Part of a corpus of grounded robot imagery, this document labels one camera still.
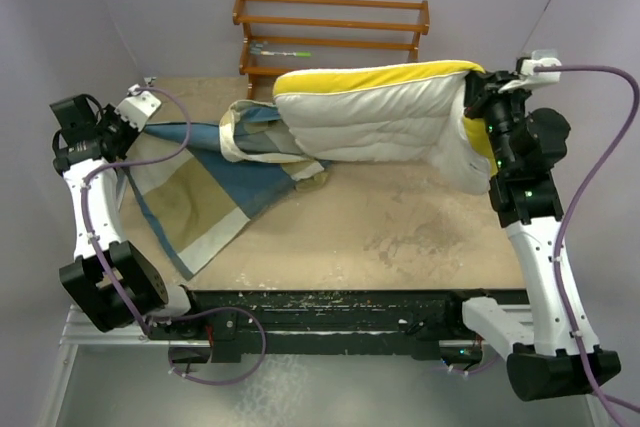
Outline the white pillow with yellow band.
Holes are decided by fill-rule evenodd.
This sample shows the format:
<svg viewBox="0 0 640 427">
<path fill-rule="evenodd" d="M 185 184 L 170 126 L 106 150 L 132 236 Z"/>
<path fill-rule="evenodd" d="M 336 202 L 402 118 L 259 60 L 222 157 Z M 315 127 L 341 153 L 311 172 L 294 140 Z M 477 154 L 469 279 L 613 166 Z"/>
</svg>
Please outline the white pillow with yellow band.
<svg viewBox="0 0 640 427">
<path fill-rule="evenodd" d="M 278 77 L 272 95 L 300 150 L 338 162 L 426 162 L 454 189 L 488 192 L 496 172 L 479 120 L 464 116 L 465 60 L 354 69 L 307 69 Z"/>
</svg>

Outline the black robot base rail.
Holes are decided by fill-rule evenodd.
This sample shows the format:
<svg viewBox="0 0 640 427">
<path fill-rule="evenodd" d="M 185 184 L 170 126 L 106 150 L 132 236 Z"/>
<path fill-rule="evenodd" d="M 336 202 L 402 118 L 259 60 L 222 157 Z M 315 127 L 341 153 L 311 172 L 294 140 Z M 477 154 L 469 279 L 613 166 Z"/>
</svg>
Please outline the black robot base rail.
<svg viewBox="0 0 640 427">
<path fill-rule="evenodd" d="M 197 290 L 189 294 L 188 319 L 157 321 L 151 337 L 203 342 L 216 363 L 260 353 L 476 361 L 478 340 L 463 324 L 462 303 L 480 296 L 531 326 L 522 289 Z"/>
</svg>

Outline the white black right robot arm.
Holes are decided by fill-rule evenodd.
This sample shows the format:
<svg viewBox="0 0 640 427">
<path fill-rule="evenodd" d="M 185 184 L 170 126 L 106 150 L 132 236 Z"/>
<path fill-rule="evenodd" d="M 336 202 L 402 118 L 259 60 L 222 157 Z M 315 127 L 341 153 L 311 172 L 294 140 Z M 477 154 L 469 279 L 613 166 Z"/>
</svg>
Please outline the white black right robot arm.
<svg viewBox="0 0 640 427">
<path fill-rule="evenodd" d="M 619 356 L 601 348 L 582 307 L 561 228 L 568 220 L 552 169 L 567 154 L 570 133 L 558 112 L 528 112 L 530 89 L 513 73 L 472 72 L 464 114 L 480 120 L 497 172 L 489 197 L 516 252 L 532 317 L 525 326 L 488 296 L 470 297 L 445 313 L 456 338 L 480 335 L 505 360 L 522 401 L 587 395 L 621 371 Z"/>
</svg>

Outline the blue tan white checked pillowcase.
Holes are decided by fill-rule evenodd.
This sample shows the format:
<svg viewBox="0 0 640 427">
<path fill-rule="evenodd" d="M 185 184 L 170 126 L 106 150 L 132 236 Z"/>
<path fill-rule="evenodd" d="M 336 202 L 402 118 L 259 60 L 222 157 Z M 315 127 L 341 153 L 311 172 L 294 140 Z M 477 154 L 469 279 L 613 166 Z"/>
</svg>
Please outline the blue tan white checked pillowcase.
<svg viewBox="0 0 640 427">
<path fill-rule="evenodd" d="M 170 262 L 189 280 L 294 190 L 323 185 L 275 105 L 239 100 L 218 122 L 146 126 L 128 152 L 133 195 Z"/>
</svg>

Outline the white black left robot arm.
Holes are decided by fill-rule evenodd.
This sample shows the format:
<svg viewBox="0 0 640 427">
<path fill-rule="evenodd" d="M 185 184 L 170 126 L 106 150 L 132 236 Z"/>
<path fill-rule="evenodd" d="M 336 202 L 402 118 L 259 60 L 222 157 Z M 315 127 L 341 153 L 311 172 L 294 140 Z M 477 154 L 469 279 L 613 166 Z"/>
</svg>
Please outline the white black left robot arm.
<svg viewBox="0 0 640 427">
<path fill-rule="evenodd" d="M 126 154 L 159 111 L 165 91 L 134 85 L 117 105 L 89 94 L 51 104 L 59 128 L 52 139 L 54 170 L 71 194 L 76 225 L 70 264 L 59 279 L 77 307 L 102 332 L 151 318 L 171 318 L 184 339 L 202 334 L 204 312 L 187 291 L 169 287 L 151 262 L 126 238 L 119 214 L 118 175 L 133 162 Z"/>
</svg>

